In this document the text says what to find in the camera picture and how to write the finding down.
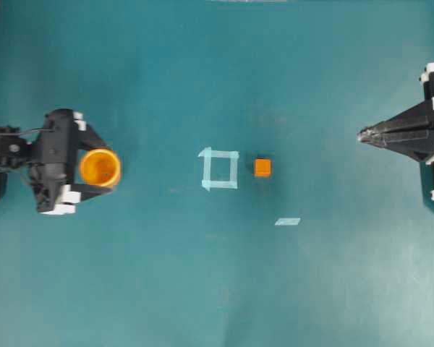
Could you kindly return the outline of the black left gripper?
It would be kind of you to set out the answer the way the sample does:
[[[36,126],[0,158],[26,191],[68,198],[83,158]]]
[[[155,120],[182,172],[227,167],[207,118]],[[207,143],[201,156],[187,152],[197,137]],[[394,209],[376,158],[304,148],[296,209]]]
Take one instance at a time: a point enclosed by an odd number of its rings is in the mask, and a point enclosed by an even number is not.
[[[31,145],[28,175],[36,210],[46,215],[67,215],[76,204],[113,192],[112,188],[74,184],[77,151],[111,150],[91,125],[85,130],[82,115],[60,108],[46,114],[43,129]]]

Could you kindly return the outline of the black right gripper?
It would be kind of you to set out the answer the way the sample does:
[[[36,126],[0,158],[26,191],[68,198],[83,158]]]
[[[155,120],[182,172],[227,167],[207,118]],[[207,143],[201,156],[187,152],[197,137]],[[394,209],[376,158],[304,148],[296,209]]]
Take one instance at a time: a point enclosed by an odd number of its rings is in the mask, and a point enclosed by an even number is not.
[[[425,101],[386,121],[365,127],[357,134],[359,142],[425,162],[433,171],[434,201],[434,63],[429,63],[420,76]]]

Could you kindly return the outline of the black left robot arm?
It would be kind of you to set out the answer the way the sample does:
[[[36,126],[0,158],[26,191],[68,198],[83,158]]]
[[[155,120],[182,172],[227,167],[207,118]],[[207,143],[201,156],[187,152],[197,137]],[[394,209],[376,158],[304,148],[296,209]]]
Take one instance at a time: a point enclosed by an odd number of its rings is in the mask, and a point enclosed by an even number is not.
[[[27,169],[36,210],[47,215],[72,214],[78,203],[108,194],[119,183],[119,157],[82,113],[54,110],[33,133],[37,137],[27,141],[27,132],[0,127],[0,199],[8,174],[21,168]]]

